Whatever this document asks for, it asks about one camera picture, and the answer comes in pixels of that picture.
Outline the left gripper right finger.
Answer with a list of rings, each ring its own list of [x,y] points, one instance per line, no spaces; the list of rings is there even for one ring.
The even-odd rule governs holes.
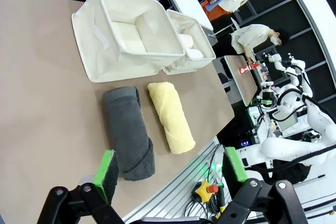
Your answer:
[[[248,217],[253,211],[262,213],[261,222],[307,223],[293,185],[287,180],[268,185],[263,180],[249,178],[233,147],[224,150],[222,175],[232,200],[217,223],[252,223]]]

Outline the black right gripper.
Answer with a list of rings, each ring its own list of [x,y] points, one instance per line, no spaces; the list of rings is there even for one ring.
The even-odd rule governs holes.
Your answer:
[[[263,106],[276,105],[276,92],[274,90],[262,90],[260,96],[261,96],[261,105]]]

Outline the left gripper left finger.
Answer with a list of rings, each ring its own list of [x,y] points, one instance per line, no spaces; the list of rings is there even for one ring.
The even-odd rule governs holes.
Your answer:
[[[49,191],[37,222],[78,223],[89,216],[95,223],[123,223],[111,206],[118,177],[116,152],[106,150],[92,182],[73,190],[56,186]]]

